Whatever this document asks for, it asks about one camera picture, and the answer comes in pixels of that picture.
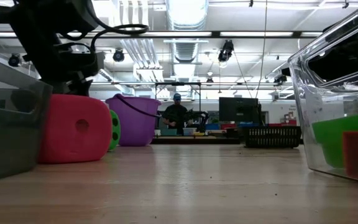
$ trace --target purple bucket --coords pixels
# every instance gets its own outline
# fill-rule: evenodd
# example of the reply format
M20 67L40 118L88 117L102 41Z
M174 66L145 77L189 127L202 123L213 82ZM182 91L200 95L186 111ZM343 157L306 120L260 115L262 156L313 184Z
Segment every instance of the purple bucket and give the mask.
M116 94L113 98L106 100L110 109L118 115L121 124L119 145L146 146L150 144L154 137L155 118L130 108L118 97L148 114L157 114L161 102L155 99L122 96L121 94Z

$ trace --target desk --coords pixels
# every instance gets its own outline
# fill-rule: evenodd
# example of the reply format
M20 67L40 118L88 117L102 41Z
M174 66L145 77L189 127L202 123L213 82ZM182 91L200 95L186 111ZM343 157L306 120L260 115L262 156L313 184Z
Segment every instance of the desk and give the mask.
M215 136L155 136L152 144L240 144L240 140Z
M1 179L0 223L358 224L358 182L310 171L302 147L118 147Z

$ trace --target bucket handle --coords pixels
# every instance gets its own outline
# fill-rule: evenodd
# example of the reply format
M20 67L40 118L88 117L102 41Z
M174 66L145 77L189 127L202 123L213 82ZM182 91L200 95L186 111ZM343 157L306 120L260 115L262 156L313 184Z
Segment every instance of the bucket handle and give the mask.
M134 106L132 106L130 103L128 103L126 100L123 99L121 94L116 94L116 97L118 98L118 100L121 100L121 102L123 102L125 105L127 105L128 107L132 108L133 110L136 110L137 112L147 115L147 116L151 116L153 118L161 118L161 115L157 114L149 114L148 112L142 111Z

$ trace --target blue cap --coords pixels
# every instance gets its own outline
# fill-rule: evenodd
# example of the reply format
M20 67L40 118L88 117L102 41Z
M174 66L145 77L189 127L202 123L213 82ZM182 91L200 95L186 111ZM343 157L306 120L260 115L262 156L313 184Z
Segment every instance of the blue cap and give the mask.
M173 100L180 101L181 100L181 95L179 93L175 93L174 96L173 96Z

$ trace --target person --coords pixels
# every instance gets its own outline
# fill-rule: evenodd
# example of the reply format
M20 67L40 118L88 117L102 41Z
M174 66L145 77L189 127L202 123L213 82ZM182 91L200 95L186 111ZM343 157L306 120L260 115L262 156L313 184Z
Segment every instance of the person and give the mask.
M179 93L173 96L174 104L170 105L163 113L163 123L168 125L169 129L177 129L177 134L183 134L183 128L185 127L185 114L187 109L182 106L181 95Z

